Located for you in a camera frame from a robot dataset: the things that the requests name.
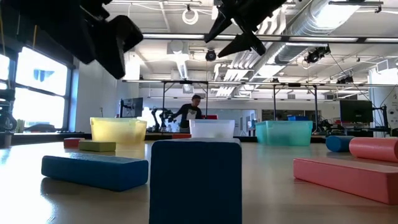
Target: red foam block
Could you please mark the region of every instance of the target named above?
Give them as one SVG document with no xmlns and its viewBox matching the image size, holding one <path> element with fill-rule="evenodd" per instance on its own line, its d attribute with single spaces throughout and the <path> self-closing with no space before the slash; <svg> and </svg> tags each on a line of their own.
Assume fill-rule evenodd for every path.
<svg viewBox="0 0 398 224">
<path fill-rule="evenodd" d="M 294 177 L 398 205 L 398 167 L 331 158 L 294 159 Z"/>
<path fill-rule="evenodd" d="M 172 139 L 192 138 L 191 134 L 173 134 Z"/>
<path fill-rule="evenodd" d="M 79 142 L 85 138 L 66 138 L 63 140 L 64 148 L 79 148 Z"/>
<path fill-rule="evenodd" d="M 358 158 L 398 162 L 398 138 L 354 138 L 349 151 Z"/>
</svg>

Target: blue bin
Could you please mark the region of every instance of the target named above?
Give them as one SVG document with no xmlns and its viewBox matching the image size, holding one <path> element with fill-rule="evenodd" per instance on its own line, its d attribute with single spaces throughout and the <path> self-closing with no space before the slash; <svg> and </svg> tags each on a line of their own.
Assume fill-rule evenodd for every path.
<svg viewBox="0 0 398 224">
<path fill-rule="evenodd" d="M 288 116 L 287 119 L 289 121 L 308 121 L 306 116 Z"/>
<path fill-rule="evenodd" d="M 256 131 L 259 143 L 268 146 L 309 146 L 312 121 L 263 121 Z"/>
</svg>

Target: blue foam roller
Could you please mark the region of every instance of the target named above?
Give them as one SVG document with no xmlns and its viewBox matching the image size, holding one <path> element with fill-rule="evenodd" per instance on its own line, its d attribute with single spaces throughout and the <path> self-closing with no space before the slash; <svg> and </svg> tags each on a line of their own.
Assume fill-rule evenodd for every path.
<svg viewBox="0 0 398 224">
<path fill-rule="evenodd" d="M 44 176 L 118 192 L 145 184 L 148 168 L 148 161 L 142 159 L 83 153 L 42 159 Z"/>
<path fill-rule="evenodd" d="M 238 139 L 174 139 L 152 145 L 150 224 L 242 224 Z"/>
<path fill-rule="evenodd" d="M 332 152 L 349 152 L 349 142 L 354 136 L 329 136 L 326 147 Z"/>
</svg>

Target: pink foam block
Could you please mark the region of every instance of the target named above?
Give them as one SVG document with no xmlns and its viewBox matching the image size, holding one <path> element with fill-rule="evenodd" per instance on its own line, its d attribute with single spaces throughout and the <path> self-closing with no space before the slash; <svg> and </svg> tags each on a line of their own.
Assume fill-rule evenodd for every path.
<svg viewBox="0 0 398 224">
<path fill-rule="evenodd" d="M 331 158 L 294 159 L 294 177 L 398 205 L 398 167 Z"/>
<path fill-rule="evenodd" d="M 398 138 L 354 138 L 349 151 L 358 158 L 398 162 Z"/>
</svg>

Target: black camera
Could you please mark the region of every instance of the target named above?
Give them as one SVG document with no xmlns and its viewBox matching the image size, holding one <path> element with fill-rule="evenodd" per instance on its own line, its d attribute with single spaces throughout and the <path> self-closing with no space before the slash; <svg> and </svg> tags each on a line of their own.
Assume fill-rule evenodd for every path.
<svg viewBox="0 0 398 224">
<path fill-rule="evenodd" d="M 214 62 L 217 59 L 217 54 L 213 49 L 208 49 L 206 53 L 206 61 Z"/>
</svg>

